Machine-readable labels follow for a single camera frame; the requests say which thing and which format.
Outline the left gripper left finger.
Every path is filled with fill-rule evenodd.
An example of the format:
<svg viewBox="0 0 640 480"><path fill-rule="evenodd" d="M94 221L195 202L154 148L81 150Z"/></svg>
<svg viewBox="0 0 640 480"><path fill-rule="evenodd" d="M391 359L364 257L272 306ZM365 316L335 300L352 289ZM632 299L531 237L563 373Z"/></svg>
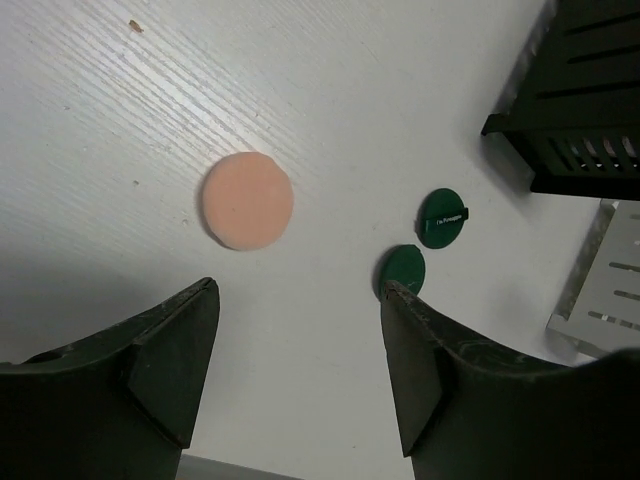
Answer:
<svg viewBox="0 0 640 480"><path fill-rule="evenodd" d="M192 441L220 314L204 278L156 307L1 366L5 479L172 479Z"/></svg>

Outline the green round compact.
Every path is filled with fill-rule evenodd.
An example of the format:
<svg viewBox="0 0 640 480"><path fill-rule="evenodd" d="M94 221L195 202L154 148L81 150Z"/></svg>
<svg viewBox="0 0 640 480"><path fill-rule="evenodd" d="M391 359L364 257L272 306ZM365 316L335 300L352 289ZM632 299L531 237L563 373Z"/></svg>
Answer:
<svg viewBox="0 0 640 480"><path fill-rule="evenodd" d="M387 282L394 281L418 295L426 279L426 262L413 244L399 244L388 249L374 267L372 288L378 300L384 296Z"/></svg>
<svg viewBox="0 0 640 480"><path fill-rule="evenodd" d="M422 202L417 217L417 236L428 249L443 249L453 243L469 219L469 209L452 189L432 191Z"/></svg>

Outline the black slotted organizer box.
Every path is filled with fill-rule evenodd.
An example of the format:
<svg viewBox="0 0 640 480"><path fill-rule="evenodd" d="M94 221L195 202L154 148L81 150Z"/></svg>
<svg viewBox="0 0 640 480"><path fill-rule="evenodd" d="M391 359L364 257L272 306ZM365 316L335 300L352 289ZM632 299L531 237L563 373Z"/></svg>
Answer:
<svg viewBox="0 0 640 480"><path fill-rule="evenodd" d="M509 109L481 133L506 138L535 193L638 200L638 2L558 2Z"/></svg>

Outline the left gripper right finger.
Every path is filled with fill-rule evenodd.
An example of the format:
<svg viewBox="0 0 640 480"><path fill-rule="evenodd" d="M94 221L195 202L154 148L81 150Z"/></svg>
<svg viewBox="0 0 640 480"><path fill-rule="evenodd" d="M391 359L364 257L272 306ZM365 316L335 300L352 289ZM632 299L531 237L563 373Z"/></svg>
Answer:
<svg viewBox="0 0 640 480"><path fill-rule="evenodd" d="M439 313L397 282L381 327L402 452L418 479L635 479L639 353L544 361Z"/></svg>

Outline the white slotted organizer box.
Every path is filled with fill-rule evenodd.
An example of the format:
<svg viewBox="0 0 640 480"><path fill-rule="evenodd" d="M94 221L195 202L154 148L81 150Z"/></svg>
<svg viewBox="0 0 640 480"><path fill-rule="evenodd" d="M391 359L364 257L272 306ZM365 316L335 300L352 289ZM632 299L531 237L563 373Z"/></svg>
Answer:
<svg viewBox="0 0 640 480"><path fill-rule="evenodd" d="M639 347L639 203L603 200L547 329L593 358Z"/></svg>

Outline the peach makeup sponge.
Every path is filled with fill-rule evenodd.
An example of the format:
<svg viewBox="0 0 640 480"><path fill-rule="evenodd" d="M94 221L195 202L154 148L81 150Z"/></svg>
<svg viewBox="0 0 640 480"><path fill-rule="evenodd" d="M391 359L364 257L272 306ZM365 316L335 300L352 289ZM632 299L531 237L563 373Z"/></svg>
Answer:
<svg viewBox="0 0 640 480"><path fill-rule="evenodd" d="M201 189L204 221L224 246L265 248L285 232L293 213L289 176L268 155L240 152L219 160Z"/></svg>

